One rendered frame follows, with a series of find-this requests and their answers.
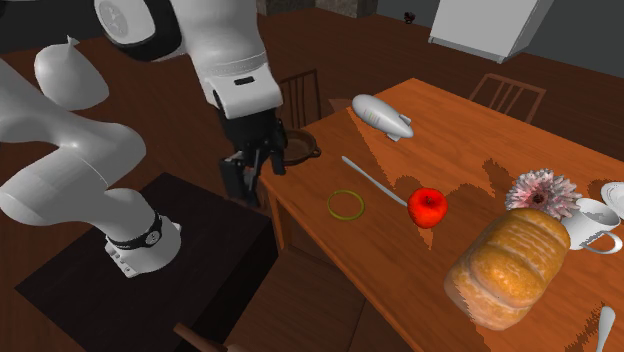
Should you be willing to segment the white plate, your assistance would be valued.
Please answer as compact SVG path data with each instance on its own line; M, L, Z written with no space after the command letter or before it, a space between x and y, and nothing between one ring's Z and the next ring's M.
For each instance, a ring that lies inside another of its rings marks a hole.
M602 186L601 197L605 204L624 220L624 182L609 182Z

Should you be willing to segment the golden bread loaf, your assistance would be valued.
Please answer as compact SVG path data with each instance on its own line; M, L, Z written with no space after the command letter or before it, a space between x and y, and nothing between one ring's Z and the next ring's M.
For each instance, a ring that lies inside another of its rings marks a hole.
M510 210L455 261L444 290L475 324L505 330L541 298L569 248L570 236L559 220L536 209Z

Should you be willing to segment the white spoon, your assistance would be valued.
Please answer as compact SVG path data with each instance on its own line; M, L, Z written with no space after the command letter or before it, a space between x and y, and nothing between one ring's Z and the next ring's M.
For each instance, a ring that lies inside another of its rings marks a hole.
M601 308L599 324L598 324L598 340L596 346L596 352L603 352L604 345L608 339L614 321L616 319L615 311L609 306L603 306Z

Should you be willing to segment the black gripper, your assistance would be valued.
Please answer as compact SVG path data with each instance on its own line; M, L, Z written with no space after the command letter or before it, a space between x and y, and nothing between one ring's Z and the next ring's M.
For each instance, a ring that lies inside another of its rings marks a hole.
M227 119L222 108L217 111L226 138L236 150L240 150L219 161L226 193L229 198L244 201L248 206L258 206L256 187L261 152L259 149L242 149L260 145L268 139L273 173L284 175L284 150L288 140L282 120L277 117L276 108L234 119Z

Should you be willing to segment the brown round pan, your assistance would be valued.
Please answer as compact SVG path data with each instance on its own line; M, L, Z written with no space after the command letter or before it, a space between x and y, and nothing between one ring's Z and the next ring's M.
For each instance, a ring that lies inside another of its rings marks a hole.
M322 153L315 137L305 130L288 129L286 137L288 144L284 149L285 166L298 165L310 158L317 158Z

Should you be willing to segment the white refrigerator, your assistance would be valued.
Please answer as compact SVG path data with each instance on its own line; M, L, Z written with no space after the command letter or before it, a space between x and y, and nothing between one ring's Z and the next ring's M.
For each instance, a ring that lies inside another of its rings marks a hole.
M440 0L429 41L499 64L531 42L554 0Z

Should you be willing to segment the white teardrop-shaped object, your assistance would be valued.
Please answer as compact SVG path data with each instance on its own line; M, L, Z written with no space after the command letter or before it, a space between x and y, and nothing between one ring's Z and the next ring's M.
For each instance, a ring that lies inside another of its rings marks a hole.
M41 49L34 60L34 73L42 93L69 110L91 108L109 97L109 87L95 66L77 50L79 41Z

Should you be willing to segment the red apple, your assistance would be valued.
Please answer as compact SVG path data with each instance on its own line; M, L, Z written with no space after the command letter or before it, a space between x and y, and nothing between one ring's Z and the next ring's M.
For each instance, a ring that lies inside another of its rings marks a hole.
M433 188L416 189L407 201L408 214L419 228L436 226L448 211L445 196Z

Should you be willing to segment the brown wooden chair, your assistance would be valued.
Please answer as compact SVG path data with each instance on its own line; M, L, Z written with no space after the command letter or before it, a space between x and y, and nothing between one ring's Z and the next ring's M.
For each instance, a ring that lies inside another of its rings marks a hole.
M200 352L250 352L249 350L236 344L224 346L220 343L208 340L198 335L182 323L177 323L173 328L173 331L183 340L197 348Z
M509 115L510 111L520 99L523 93L530 92L535 95L534 101L527 112L524 122L531 124L535 117L535 114L543 101L547 90L528 83L524 83L515 79L511 79L505 76L501 76L494 73L486 73L480 79L479 83L473 89L468 99L474 101L481 89L485 86L486 82L492 80L498 83L495 93L491 97L487 107L491 110L502 112L505 115Z
M300 129L322 118L317 70L311 69L278 83L283 105L278 116L293 129Z

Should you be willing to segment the white toy blimp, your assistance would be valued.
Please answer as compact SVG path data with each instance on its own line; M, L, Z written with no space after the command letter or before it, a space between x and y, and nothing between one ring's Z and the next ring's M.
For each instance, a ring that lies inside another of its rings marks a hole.
M411 119L375 96L367 94L355 96L352 99L352 109L363 122L383 132L395 142L401 138L414 136Z

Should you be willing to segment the long white stick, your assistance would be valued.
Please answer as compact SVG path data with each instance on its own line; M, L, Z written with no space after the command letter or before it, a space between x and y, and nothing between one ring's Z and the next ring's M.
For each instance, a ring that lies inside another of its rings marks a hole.
M348 157L346 156L341 156L341 159L343 160L344 163L346 163L348 166L350 166L352 169L354 169L355 171L359 172L361 175L363 175L365 178L367 178L372 184L374 184L377 188L379 188L382 192L384 192L386 195L388 195L390 198L392 198L394 201L396 201L397 203L399 203L400 205L407 207L408 204L406 201L402 200L400 197L398 197L395 193L393 193L391 190L389 190L388 188L386 188L385 186L383 186L380 182L378 182L377 180L375 180L373 177L371 177L368 173L366 173L363 169L361 169L357 164L355 164L352 160L350 160Z

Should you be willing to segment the pink flower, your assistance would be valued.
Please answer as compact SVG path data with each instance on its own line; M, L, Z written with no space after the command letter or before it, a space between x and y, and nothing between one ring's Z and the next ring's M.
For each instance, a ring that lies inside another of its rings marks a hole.
M507 210L531 208L540 210L557 220L572 217L582 197L576 185L564 175L556 176L551 169L531 170L521 174L506 194Z

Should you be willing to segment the dark robot stand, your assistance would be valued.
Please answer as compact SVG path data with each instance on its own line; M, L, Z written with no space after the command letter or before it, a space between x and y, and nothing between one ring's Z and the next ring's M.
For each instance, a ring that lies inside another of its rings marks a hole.
M181 226L170 264L128 278L91 228L16 291L86 352L189 352L179 322L224 341L277 258L270 219L168 173L141 192Z

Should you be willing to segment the wooden dining table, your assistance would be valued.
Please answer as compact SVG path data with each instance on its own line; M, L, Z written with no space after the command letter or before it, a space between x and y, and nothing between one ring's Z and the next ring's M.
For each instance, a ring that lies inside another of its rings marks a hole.
M381 98L411 119L413 137L392 141L343 110L309 126L318 158L282 176L263 169L280 239L296 220L416 352L594 352L580 336L605 305L617 317L604 352L624 352L624 251L570 252L529 314L502 332L472 323L443 289L519 174L550 168L597 197L606 181L624 181L624 162L417 79ZM341 156L406 202L421 187L440 191L446 215L419 228Z

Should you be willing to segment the white cup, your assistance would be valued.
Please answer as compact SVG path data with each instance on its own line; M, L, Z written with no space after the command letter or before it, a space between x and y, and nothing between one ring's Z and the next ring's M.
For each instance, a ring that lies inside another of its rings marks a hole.
M589 198L581 198L576 202L577 209L571 211L572 216L564 218L561 223L570 237L570 250L586 249L597 254L615 254L624 247L624 242L612 233L620 225L620 217L606 204ZM597 239L608 236L613 246L608 250L591 247Z

